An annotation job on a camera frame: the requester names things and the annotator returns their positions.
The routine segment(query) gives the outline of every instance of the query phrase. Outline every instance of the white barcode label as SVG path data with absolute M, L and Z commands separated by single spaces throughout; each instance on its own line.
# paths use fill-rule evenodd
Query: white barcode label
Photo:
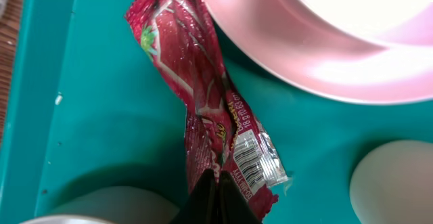
M 260 163 L 262 152 L 252 129 L 237 136 L 233 158 L 252 194 L 265 184 L 263 168 Z

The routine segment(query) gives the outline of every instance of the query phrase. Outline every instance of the red wrapper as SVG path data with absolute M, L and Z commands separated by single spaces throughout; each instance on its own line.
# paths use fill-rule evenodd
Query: red wrapper
M 262 125 L 237 92 L 223 63 L 204 0 L 135 0 L 125 18 L 154 66 L 187 107 L 187 180 L 205 169 L 229 171 L 258 219 L 287 181 Z

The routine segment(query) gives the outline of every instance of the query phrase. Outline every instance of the pink plate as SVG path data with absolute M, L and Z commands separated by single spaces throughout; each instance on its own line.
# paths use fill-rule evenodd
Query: pink plate
M 433 97 L 433 49 L 392 49 L 323 30 L 279 0 L 206 0 L 218 25 L 257 64 L 301 89 L 358 104 Z

